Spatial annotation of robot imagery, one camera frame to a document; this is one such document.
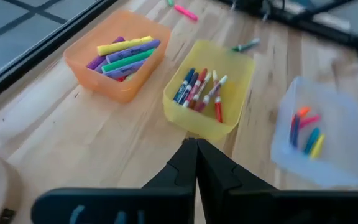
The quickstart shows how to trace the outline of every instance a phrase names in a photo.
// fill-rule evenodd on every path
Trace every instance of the blue marker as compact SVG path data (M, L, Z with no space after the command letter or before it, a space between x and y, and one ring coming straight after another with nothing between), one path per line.
M185 101L187 96L189 95L191 89L193 88L194 84L196 83L198 78L198 73L194 73L194 75L192 76L189 84L187 84L185 92L182 94L182 96L179 99L179 104L182 105Z
M175 97L173 97L173 100L174 100L176 103L179 102L179 100L180 100L182 94L185 92L186 86L187 86L187 84L190 82L191 77L193 76L195 70L196 70L195 68L190 69L189 73L187 73L187 76L186 76L185 80L183 81L183 83L181 84L179 90L178 90L177 93L175 94Z
M293 147L298 147L298 132L299 132L299 123L301 121L301 117L299 115L295 115L293 120L293 127L291 132L291 143Z
M313 147L314 143L317 141L318 137L320 136L320 129L315 128L309 137L308 142L306 143L306 147L305 147L305 154L309 154L311 151L311 148Z

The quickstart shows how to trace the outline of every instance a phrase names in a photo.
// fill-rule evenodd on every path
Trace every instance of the green highlighter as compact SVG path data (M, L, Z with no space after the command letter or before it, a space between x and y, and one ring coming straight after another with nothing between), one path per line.
M155 48L150 49L145 52L142 52L142 53L139 53L137 55L130 56L128 58L118 60L118 61L110 63L108 65L102 66L102 71L103 71L103 73L110 72L111 70L121 68L125 65L129 65L131 63L135 63L135 62L144 60L144 59L148 58L153 53L154 50L155 50Z

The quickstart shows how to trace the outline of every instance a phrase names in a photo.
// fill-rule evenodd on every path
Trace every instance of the yellow highlighter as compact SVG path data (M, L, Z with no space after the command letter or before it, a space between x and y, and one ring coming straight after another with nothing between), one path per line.
M120 50L127 49L129 47L134 47L136 45L149 43L152 40L153 38L151 36L147 36L139 39L127 40L114 44L98 46L98 54L100 56L111 54Z
M310 159L316 159L320 156L321 150L323 148L324 139L326 138L325 135L320 135L320 137L317 139L316 143L314 144L313 148L310 152Z

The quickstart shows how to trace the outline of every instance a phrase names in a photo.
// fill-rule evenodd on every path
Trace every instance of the wood grain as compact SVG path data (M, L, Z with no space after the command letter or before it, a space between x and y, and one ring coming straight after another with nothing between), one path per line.
M0 96L0 156L24 183L14 223L30 223L34 200L57 187L141 187L192 136L163 114L162 90L197 39L233 46L255 37L248 54L257 64L239 124L212 142L240 165L280 189L318 187L270 160L277 105L302 75L327 83L358 101L358 58L349 49L275 22L262 23L211 0L177 0L197 23L165 0L119 0ZM115 9L143 14L172 30L165 59L135 99L120 105L78 85L63 50ZM345 61L334 69L333 63ZM204 223L200 196L196 223Z

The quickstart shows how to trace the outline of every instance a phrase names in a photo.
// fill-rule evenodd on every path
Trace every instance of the green marker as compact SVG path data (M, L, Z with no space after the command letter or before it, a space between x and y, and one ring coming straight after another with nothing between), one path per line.
M167 0L169 6L173 7L173 0Z
M233 51L236 52L244 52L246 50L249 50L253 48L254 46L258 45L260 42L259 38L255 38L254 40L251 40L248 44L239 44L232 48Z
M154 50L155 49L150 49L148 51L139 53L137 55L133 55L128 58L124 58L124 59L118 60L116 62L110 63L108 65L102 66L102 71L103 71L103 73L110 72L111 70L121 68L125 65L129 65L131 63L135 63L135 62L144 60L144 59L148 58L153 53Z

